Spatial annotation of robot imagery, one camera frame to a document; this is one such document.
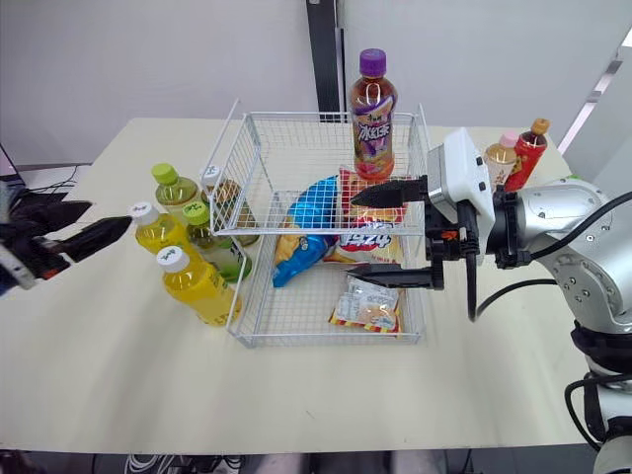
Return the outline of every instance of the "red chip bag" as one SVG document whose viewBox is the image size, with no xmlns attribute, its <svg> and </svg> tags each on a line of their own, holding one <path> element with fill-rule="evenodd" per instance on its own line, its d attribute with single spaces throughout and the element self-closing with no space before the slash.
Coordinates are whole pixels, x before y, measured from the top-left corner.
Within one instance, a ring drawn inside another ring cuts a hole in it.
<svg viewBox="0 0 632 474">
<path fill-rule="evenodd" d="M 363 180 L 347 168 L 341 168 L 338 176 L 340 202 L 344 223 L 356 228 L 393 227 L 404 220 L 406 204 L 403 207 L 375 209 L 351 204 L 352 198 L 372 183 Z M 382 263 L 400 264 L 403 260 L 402 248 L 397 236 L 383 234 L 341 235 L 334 252 L 325 257 L 325 262 L 344 264 Z"/>
</svg>

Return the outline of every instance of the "white robotic arm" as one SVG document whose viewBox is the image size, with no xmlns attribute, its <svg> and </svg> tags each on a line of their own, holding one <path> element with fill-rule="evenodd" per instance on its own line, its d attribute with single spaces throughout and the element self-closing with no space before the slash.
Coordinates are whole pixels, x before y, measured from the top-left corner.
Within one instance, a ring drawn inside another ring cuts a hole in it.
<svg viewBox="0 0 632 474">
<path fill-rule="evenodd" d="M 573 342 L 590 372 L 566 390 L 569 412 L 587 442 L 599 451 L 594 474 L 632 472 L 632 219 L 623 217 L 628 193 L 608 200 L 595 186 L 562 179 L 517 193 L 488 189 L 487 168 L 465 129 L 431 150 L 428 175 L 416 182 L 377 185 L 353 199 L 358 205 L 397 207 L 426 203 L 426 249 L 432 266 L 401 270 L 365 266 L 352 273 L 385 286 L 443 289 L 442 261 L 465 259 L 468 315 L 476 321 L 503 294 L 530 284 L 557 284 L 575 316 Z M 458 232 L 457 240 L 443 238 Z M 476 307 L 476 262 L 496 255 L 510 269 L 537 260 L 554 279 L 508 286 Z M 580 423 L 571 394 L 585 389 Z"/>
</svg>

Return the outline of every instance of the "white table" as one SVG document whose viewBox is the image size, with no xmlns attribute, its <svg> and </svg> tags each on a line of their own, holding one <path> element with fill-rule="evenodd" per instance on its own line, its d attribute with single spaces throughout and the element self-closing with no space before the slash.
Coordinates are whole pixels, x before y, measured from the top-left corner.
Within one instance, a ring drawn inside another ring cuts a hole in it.
<svg viewBox="0 0 632 474">
<path fill-rule="evenodd" d="M 152 199 L 155 162 L 197 176 L 221 125 L 132 120 L 72 193 L 96 203 L 82 220 Z M 433 142 L 447 132 L 432 128 Z M 470 132 L 483 149 L 501 130 Z M 530 183 L 569 173 L 550 147 Z M 502 272 L 487 261 L 479 272 L 479 300 L 547 277 L 538 264 Z M 263 453 L 582 442 L 562 393 L 587 367 L 554 286 L 513 292 L 471 324 L 464 267 L 451 263 L 416 346 L 247 350 L 173 300 L 160 275 L 130 230 L 0 300 L 0 447 Z"/>
</svg>

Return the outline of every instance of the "plastic bottle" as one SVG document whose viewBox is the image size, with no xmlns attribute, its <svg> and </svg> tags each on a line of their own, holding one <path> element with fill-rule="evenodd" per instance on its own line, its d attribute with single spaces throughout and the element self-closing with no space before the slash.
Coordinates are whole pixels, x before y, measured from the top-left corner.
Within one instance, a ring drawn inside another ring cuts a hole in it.
<svg viewBox="0 0 632 474">
<path fill-rule="evenodd" d="M 533 168 L 537 165 L 542 153 L 546 150 L 547 142 L 544 133 L 549 129 L 549 120 L 537 118 L 531 130 L 522 133 L 515 144 L 517 160 L 505 184 L 506 191 L 522 189 L 529 179 Z"/>
<path fill-rule="evenodd" d="M 393 172 L 392 114 L 397 91 L 385 77 L 386 53 L 365 49 L 359 55 L 362 75 L 350 91 L 354 122 L 355 171 L 368 181 L 383 181 Z"/>
<path fill-rule="evenodd" d="M 207 205 L 210 206 L 208 202 L 208 196 L 213 192 L 213 189 L 217 185 L 217 180 L 219 180 L 220 169 L 216 166 L 210 166 L 201 174 L 201 200 Z M 226 180 L 225 182 L 219 185 L 219 191 L 217 193 L 217 199 L 215 200 L 215 204 L 218 207 L 219 217 L 223 217 L 224 219 L 230 218 L 233 214 L 233 210 L 235 208 L 235 204 L 237 203 L 237 198 L 241 193 L 241 187 L 231 180 Z M 237 226 L 239 228 L 244 227 L 252 227 L 256 229 L 259 227 L 257 223 L 257 219 L 253 215 L 252 210 L 250 210 L 250 206 L 244 200 L 241 210 L 239 212 L 239 217 L 237 218 Z M 215 223 L 215 229 L 221 227 L 220 222 Z M 247 247 L 249 245 L 254 244 L 259 239 L 259 234 L 249 234 L 249 235 L 236 235 L 235 238 L 239 241 L 241 245 Z"/>
<path fill-rule="evenodd" d="M 156 200 L 183 225 L 187 225 L 182 209 L 198 199 L 198 185 L 189 178 L 179 176 L 169 163 L 158 163 L 151 169 L 151 174 L 158 183 Z"/>
<path fill-rule="evenodd" d="M 180 247 L 165 247 L 156 256 L 165 271 L 163 283 L 175 299 L 191 306 L 199 319 L 212 326 L 224 326 L 228 320 L 234 291 L 207 262 L 192 261 Z M 235 317 L 241 300 L 235 302 Z"/>
<path fill-rule="evenodd" d="M 195 200 L 185 206 L 184 216 L 189 222 L 187 225 L 189 242 L 196 247 L 203 259 L 219 269 L 219 274 L 226 281 L 237 282 L 244 255 L 231 237 L 217 237 L 210 233 L 210 216 L 206 205 L 200 200 Z M 246 255 L 244 278 L 250 273 L 252 266 L 250 257 Z"/>
<path fill-rule="evenodd" d="M 150 202 L 137 202 L 129 208 L 136 224 L 136 241 L 152 254 L 171 245 L 182 248 L 192 258 L 201 260 L 187 240 L 185 227 L 171 214 L 161 214 Z"/>
<path fill-rule="evenodd" d="M 517 133 L 506 131 L 498 143 L 490 145 L 485 150 L 484 160 L 490 174 L 492 193 L 496 186 L 504 185 L 515 165 L 515 143 Z"/>
</svg>

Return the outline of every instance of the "wire basket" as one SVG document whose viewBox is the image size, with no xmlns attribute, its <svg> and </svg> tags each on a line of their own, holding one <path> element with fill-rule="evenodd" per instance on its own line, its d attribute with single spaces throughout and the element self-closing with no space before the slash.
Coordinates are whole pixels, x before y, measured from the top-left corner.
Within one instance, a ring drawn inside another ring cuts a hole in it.
<svg viewBox="0 0 632 474">
<path fill-rule="evenodd" d="M 428 141 L 422 115 L 394 114 L 391 179 L 415 179 L 426 173 Z M 292 234 L 284 226 L 290 206 L 311 185 L 354 169 L 351 116 L 347 113 L 259 113 L 244 115 L 230 148 L 220 183 L 233 183 L 237 196 L 222 206 L 222 187 L 215 187 L 211 221 L 216 235 Z M 349 205 L 357 192 L 338 190 L 339 208 Z M 304 228 L 305 234 L 423 235 L 424 205 L 411 202 L 401 222 L 381 228 L 354 228 L 341 212 L 331 225 L 318 222 Z"/>
<path fill-rule="evenodd" d="M 219 148 L 233 106 L 206 169 Z M 420 106 L 418 114 L 395 114 L 392 131 L 395 169 L 391 179 L 416 179 L 426 173 L 430 148 Z M 398 333 L 373 333 L 363 328 L 338 326 L 329 319 L 348 289 L 351 267 L 319 263 L 295 276 L 286 286 L 274 288 L 275 249 L 281 234 L 296 234 L 284 226 L 287 212 L 310 186 L 354 169 L 354 143 L 349 114 L 259 113 L 244 114 L 230 147 L 226 164 L 210 197 L 211 229 L 216 235 L 261 234 L 252 272 L 239 279 L 236 292 L 241 311 L 231 308 L 228 331 L 246 347 L 324 344 L 414 344 L 425 332 L 425 295 L 406 289 L 399 298 Z M 230 205 L 222 205 L 225 185 Z M 400 240 L 402 267 L 415 267 L 424 239 L 424 208 L 411 202 L 401 222 L 384 227 L 353 227 L 340 209 L 355 195 L 338 192 L 332 225 L 301 228 L 300 234 L 391 235 Z"/>
<path fill-rule="evenodd" d="M 401 236 L 405 262 L 421 237 Z M 252 274 L 240 284 L 242 309 L 231 315 L 228 331 L 248 348 L 261 346 L 414 344 L 425 332 L 424 290 L 406 289 L 399 297 L 400 332 L 372 333 L 329 322 L 347 290 L 348 265 L 320 263 L 273 287 L 277 236 L 263 235 Z"/>
</svg>

